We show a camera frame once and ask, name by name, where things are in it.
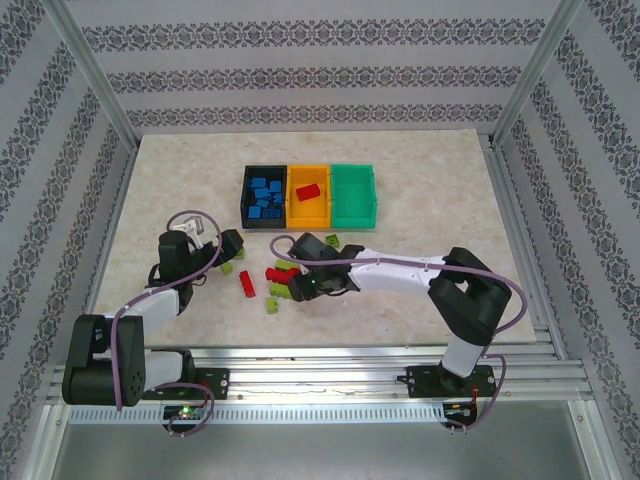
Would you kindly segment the black plastic bin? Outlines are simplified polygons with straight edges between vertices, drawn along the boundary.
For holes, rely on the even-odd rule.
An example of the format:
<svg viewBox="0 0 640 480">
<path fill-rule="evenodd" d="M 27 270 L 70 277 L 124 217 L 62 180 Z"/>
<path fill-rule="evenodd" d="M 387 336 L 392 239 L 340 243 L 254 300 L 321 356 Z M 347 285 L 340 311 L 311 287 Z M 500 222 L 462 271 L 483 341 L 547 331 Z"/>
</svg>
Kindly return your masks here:
<svg viewBox="0 0 640 480">
<path fill-rule="evenodd" d="M 243 178 L 243 186 L 242 186 L 242 194 L 240 200 L 240 212 L 241 212 L 241 223 L 242 227 L 247 230 L 256 230 L 256 229 L 283 229 L 286 227 L 286 210 L 285 210 L 285 198 L 286 198 L 286 187 L 287 187 L 287 167 L 285 165 L 248 165 L 245 167 L 244 178 Z M 259 219 L 259 220 L 250 220 L 247 218 L 248 208 L 252 205 L 256 204 L 256 199 L 254 197 L 253 190 L 256 188 L 251 187 L 251 180 L 254 177 L 263 177 L 266 179 L 266 185 L 264 188 L 269 189 L 269 184 L 271 181 L 280 181 L 282 184 L 282 190 L 280 193 L 283 196 L 283 203 L 281 205 L 275 205 L 272 201 L 272 196 L 274 194 L 278 194 L 275 192 L 271 192 L 271 196 L 269 198 L 263 199 L 269 202 L 268 208 L 264 209 L 279 209 L 281 211 L 280 219 Z"/>
</svg>

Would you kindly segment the yellow plastic bin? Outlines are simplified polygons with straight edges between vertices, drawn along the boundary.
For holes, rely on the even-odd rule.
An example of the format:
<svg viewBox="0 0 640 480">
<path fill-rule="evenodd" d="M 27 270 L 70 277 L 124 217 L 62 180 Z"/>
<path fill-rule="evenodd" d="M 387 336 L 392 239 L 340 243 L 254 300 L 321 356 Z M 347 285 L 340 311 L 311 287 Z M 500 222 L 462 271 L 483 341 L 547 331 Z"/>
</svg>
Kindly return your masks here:
<svg viewBox="0 0 640 480">
<path fill-rule="evenodd" d="M 331 226 L 332 191 L 328 164 L 288 166 L 286 224 L 290 229 L 328 229 Z M 316 185 L 318 195 L 300 200 L 298 189 Z"/>
</svg>

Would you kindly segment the green plastic bin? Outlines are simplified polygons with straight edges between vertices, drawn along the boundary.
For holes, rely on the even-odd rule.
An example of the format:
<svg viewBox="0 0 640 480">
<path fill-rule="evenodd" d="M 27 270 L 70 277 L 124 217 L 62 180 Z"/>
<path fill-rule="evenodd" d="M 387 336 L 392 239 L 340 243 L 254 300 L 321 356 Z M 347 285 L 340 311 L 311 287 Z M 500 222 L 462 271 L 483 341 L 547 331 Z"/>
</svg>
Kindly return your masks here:
<svg viewBox="0 0 640 480">
<path fill-rule="evenodd" d="M 372 165 L 331 166 L 331 227 L 374 229 L 377 223 L 377 193 Z"/>
</svg>

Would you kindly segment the grey metal base panel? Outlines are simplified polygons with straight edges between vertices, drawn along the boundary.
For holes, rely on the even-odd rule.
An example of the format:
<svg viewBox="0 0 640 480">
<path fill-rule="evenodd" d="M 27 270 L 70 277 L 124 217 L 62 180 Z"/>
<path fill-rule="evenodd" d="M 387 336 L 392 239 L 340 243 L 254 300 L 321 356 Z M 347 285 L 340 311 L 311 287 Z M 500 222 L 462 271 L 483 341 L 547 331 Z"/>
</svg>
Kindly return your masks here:
<svg viewBox="0 0 640 480">
<path fill-rule="evenodd" d="M 178 440 L 154 422 L 81 423 L 54 409 L 31 480 L 629 480 L 591 401 L 498 404 L 468 433 L 392 423 L 248 424 Z"/>
</svg>

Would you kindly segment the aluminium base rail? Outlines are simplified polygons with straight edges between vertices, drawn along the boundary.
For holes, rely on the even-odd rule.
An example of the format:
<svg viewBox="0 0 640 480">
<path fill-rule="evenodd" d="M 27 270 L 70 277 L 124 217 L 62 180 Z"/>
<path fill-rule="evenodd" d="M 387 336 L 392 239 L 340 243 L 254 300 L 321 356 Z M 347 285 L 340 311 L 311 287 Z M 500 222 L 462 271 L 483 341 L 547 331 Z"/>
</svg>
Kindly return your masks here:
<svg viewBox="0 0 640 480">
<path fill-rule="evenodd" d="M 226 368 L 231 403 L 347 403 L 402 400 L 396 378 L 411 365 L 435 365 L 442 345 L 375 347 L 196 348 L 199 367 Z M 504 401 L 586 400 L 592 383 L 580 360 L 549 340 L 493 345 L 488 363 L 505 379 Z"/>
</svg>

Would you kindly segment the aluminium side rail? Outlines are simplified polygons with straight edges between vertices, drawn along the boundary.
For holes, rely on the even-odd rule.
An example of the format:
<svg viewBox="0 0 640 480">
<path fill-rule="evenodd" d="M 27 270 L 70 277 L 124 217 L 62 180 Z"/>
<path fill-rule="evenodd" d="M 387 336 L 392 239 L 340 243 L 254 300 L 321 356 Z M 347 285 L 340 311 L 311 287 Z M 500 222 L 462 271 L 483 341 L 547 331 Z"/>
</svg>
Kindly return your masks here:
<svg viewBox="0 0 640 480">
<path fill-rule="evenodd" d="M 78 272 L 75 277 L 74 301 L 69 301 L 67 305 L 70 320 L 65 322 L 65 333 L 60 333 L 64 339 L 64 351 L 68 350 L 76 319 L 81 314 L 91 313 L 96 303 L 105 263 L 138 151 L 138 148 L 134 148 L 126 157 L 113 164 L 113 173 L 103 189 L 99 209 L 94 215 L 92 230 L 83 250 L 81 264 L 83 270 Z"/>
<path fill-rule="evenodd" d="M 501 151 L 491 144 L 488 135 L 480 134 L 478 138 L 521 285 L 528 296 L 529 316 L 532 324 L 534 327 L 546 329 L 557 358 L 567 360 L 568 354 L 538 268 L 534 248 L 526 229 L 525 218 L 504 158 Z"/>
</svg>

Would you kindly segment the aluminium frame post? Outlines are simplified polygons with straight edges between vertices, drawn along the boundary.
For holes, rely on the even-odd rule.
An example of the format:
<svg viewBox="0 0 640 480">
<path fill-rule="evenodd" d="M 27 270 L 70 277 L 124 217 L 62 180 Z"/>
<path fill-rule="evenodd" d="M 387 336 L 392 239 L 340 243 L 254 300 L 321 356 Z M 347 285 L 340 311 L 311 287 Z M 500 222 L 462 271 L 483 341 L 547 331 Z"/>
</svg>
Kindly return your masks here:
<svg viewBox="0 0 640 480">
<path fill-rule="evenodd" d="M 40 0 L 47 15 L 75 59 L 84 78 L 104 108 L 111 124 L 129 151 L 137 152 L 141 143 L 124 108 L 100 66 L 66 0 Z"/>
<path fill-rule="evenodd" d="M 561 38 L 569 28 L 578 9 L 584 0 L 559 0 L 548 24 L 544 28 L 540 40 L 527 61 L 513 92 L 509 96 L 494 130 L 489 135 L 493 148 L 501 146 L 518 115 L 523 109 L 529 95 L 541 77 L 547 63 Z"/>
</svg>

